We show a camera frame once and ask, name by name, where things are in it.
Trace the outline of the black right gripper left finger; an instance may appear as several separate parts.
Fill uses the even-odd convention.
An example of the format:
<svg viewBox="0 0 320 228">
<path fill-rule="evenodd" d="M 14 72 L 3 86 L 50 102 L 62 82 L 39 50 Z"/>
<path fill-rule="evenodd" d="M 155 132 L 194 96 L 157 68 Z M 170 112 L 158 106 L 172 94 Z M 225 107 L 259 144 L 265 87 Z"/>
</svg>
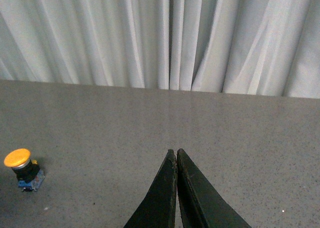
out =
<svg viewBox="0 0 320 228">
<path fill-rule="evenodd" d="M 126 228 L 174 228 L 178 168 L 169 149 L 144 199 L 124 225 Z"/>
</svg>

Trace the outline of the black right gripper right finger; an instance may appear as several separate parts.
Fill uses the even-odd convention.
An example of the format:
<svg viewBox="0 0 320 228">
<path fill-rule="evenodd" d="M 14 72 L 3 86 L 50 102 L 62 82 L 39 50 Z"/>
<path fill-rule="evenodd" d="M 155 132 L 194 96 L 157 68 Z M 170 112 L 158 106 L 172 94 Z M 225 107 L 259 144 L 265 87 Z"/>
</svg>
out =
<svg viewBox="0 0 320 228">
<path fill-rule="evenodd" d="M 177 193 L 184 228 L 249 228 L 188 154 L 177 151 Z"/>
</svg>

